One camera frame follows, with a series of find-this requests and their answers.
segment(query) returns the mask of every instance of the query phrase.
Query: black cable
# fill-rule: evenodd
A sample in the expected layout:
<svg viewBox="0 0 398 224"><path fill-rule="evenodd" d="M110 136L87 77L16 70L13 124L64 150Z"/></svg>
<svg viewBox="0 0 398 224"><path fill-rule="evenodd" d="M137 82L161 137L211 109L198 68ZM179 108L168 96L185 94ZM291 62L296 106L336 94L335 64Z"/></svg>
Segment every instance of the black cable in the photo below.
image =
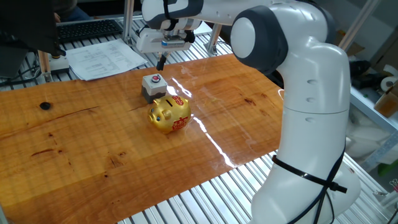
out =
<svg viewBox="0 0 398 224"><path fill-rule="evenodd" d="M332 224L333 221L335 221L335 209L333 208L333 204L331 203L330 196L329 196L328 192L326 192L326 196L328 197L330 208L331 208L331 223L330 224Z"/></svg>
<svg viewBox="0 0 398 224"><path fill-rule="evenodd" d="M142 32L145 28L149 28L149 26L148 26L148 25L145 25L143 28L141 28L141 29L139 29L139 30L136 30L136 34L137 34L138 37L140 37L141 32Z"/></svg>
<svg viewBox="0 0 398 224"><path fill-rule="evenodd" d="M2 86L7 86L7 85L18 85L18 84L23 84L23 83L27 83L27 82L30 82L30 81L32 81L32 80L35 80L37 77L40 76L41 72L38 72L34 77L28 78L28 79L26 79L26 80L13 81L13 80L15 80L15 79L17 79L17 78L22 77L23 74L25 74L25 73L27 73L27 72L31 72L32 70L37 69L37 68L39 68L39 67L40 67L40 66L36 66L36 67L33 67L33 68L28 69L28 70L26 70L26 71L23 71L21 74L17 75L16 77L10 78L10 79L8 79L8 80L6 80L6 81L0 83L0 87L2 87Z"/></svg>
<svg viewBox="0 0 398 224"><path fill-rule="evenodd" d="M335 178L335 176L336 176L336 173L338 172L338 169L339 169L339 167L340 167L340 165L341 165L341 163L343 162L343 156L344 156L344 152L345 152L345 148L344 148L344 150L343 150L343 152L341 153L341 156L339 157L339 159L335 162L335 165L331 168L331 171L330 171L330 173L329 173L329 176L328 176L328 178L326 179L326 183L324 183L324 184L321 184L321 183L318 183L318 184L321 184L321 185L323 185L323 188L322 188L322 190L321 190L321 192L318 194L318 196L315 198L315 200L300 214L300 215L298 215L296 218L294 218L292 221L290 221L288 224L294 224L294 223L296 223L297 221L299 221L301 218L303 218L320 200L322 201L322 203L323 203L323 199L325 198L325 195L327 194L327 189L328 188L331 188L331 190L339 190L338 188L339 187L341 187L341 186L339 186L337 183L333 183L333 179ZM301 175L301 170L298 170L298 169L296 169L296 168L294 168L294 167L292 167L292 166L290 166L290 165L288 165L288 164L286 164L286 163L284 163L284 162L282 162L282 161L280 161L280 160L278 160L278 158L276 157L276 156L273 156L272 157L272 161L275 163L275 164L277 164L278 166L280 166L281 168L284 168L284 169L286 169L286 170L288 170L289 172L292 172L292 173L294 173L294 174L296 174L296 175L299 175L299 176L301 176L301 177L303 177L303 178L305 178L305 179L308 179L308 177L310 177L310 176L312 176L312 175L310 175L310 174L307 174L306 173L306 175ZM319 205L318 205L318 210L319 211L317 211L317 215L315 216L315 221L314 221L314 224L317 224L317 221L318 221L318 219L319 219L319 214L320 214L320 210L322 209L322 203L319 203Z"/></svg>
<svg viewBox="0 0 398 224"><path fill-rule="evenodd" d="M394 212L394 214L392 215L391 219L387 222L387 224L390 224L392 222L397 213L398 213L398 208L396 209L396 212Z"/></svg>
<svg viewBox="0 0 398 224"><path fill-rule="evenodd" d="M317 207L317 212L315 213L315 218L313 220L314 224L318 223L319 216L321 215L321 209L322 209L324 199L325 199L325 194L322 194L322 196L319 200L318 207Z"/></svg>

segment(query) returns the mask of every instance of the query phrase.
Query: red button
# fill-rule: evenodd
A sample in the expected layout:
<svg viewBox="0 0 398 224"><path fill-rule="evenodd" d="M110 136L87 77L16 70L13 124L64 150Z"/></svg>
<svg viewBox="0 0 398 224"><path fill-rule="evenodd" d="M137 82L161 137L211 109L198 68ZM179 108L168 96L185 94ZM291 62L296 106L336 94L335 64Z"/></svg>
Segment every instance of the red button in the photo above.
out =
<svg viewBox="0 0 398 224"><path fill-rule="evenodd" d="M157 76L157 75L154 75L154 76L152 77L152 82L154 82L154 83L160 82L160 77Z"/></svg>

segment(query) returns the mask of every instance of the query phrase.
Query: metal pole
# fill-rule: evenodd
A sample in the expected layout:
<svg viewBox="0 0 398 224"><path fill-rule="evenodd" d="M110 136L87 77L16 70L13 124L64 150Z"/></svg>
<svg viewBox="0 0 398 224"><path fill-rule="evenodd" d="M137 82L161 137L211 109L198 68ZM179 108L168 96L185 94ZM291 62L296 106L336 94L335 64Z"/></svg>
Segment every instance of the metal pole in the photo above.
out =
<svg viewBox="0 0 398 224"><path fill-rule="evenodd" d="M211 31L210 40L207 44L205 44L207 53L210 55L217 55L217 40L220 36L221 28L223 25L221 24L214 24L213 30Z"/></svg>
<svg viewBox="0 0 398 224"><path fill-rule="evenodd" d="M341 40L338 45L339 48L347 51L351 44L354 42L354 38L362 25L365 23L366 19L373 13L373 11L377 8L381 0L368 0L361 12L359 12L358 17L355 19L351 27L348 29L346 35Z"/></svg>
<svg viewBox="0 0 398 224"><path fill-rule="evenodd" d="M376 149L368 158L366 158L366 160L361 164L361 167L366 172L370 172L378 165L378 160L383 158L397 143L398 131L395 131L379 149Z"/></svg>
<svg viewBox="0 0 398 224"><path fill-rule="evenodd" d="M40 60L40 69L42 70L42 75L44 77L45 82L53 82L54 80L52 79L51 76L49 54L41 50L38 51L38 54Z"/></svg>
<svg viewBox="0 0 398 224"><path fill-rule="evenodd" d="M132 46L132 13L134 12L134 0L124 0L123 41Z"/></svg>

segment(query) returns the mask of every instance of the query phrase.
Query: piggy bank ear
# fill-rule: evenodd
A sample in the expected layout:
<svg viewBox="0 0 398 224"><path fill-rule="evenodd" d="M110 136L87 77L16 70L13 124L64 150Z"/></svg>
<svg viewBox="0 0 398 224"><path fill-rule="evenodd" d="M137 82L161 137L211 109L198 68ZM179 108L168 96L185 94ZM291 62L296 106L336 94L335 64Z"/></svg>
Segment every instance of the piggy bank ear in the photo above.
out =
<svg viewBox="0 0 398 224"><path fill-rule="evenodd" d="M168 119L170 119L170 118L172 117L172 112L169 111L169 110L163 110L163 111L162 111L162 114L163 114L163 116L164 116L164 118L165 118L166 120L168 120Z"/></svg>
<svg viewBox="0 0 398 224"><path fill-rule="evenodd" d="M159 105L160 104L160 99L154 99L154 104Z"/></svg>

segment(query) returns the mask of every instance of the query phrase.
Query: metal grating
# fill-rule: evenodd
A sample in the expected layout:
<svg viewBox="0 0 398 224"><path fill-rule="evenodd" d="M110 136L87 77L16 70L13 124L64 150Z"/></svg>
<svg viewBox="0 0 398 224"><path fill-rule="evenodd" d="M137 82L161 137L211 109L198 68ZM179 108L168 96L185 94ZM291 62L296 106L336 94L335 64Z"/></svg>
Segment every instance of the metal grating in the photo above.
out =
<svg viewBox="0 0 398 224"><path fill-rule="evenodd" d="M133 30L144 26L141 18L133 21ZM98 44L120 38L120 35L108 35L93 39L86 39L76 42L62 44L64 50L84 47L91 44ZM186 62L209 55L204 46L210 39L209 34L199 35L190 50L171 53L166 64ZM232 53L231 47L222 41L217 46L220 55ZM159 56L157 54L140 54L148 63L135 69L154 67ZM28 53L21 65L19 73L30 69L35 63L34 53ZM31 72L26 73L22 78L33 77ZM77 77L70 70L68 73L53 75L55 82L75 80ZM0 91L16 90L45 83L42 77L29 83L0 87ZM250 204L253 195L267 179L273 165L271 157L275 152L255 159L247 164L200 184L186 192L180 193L166 201L152 206L140 213L137 213L118 224L174 224L174 223L248 223L251 219ZM341 214L334 223L386 223L392 213L380 206L373 197L373 192L384 191L384 189L371 178L354 160L348 155L344 163L355 170L361 180L361 194L353 206Z"/></svg>

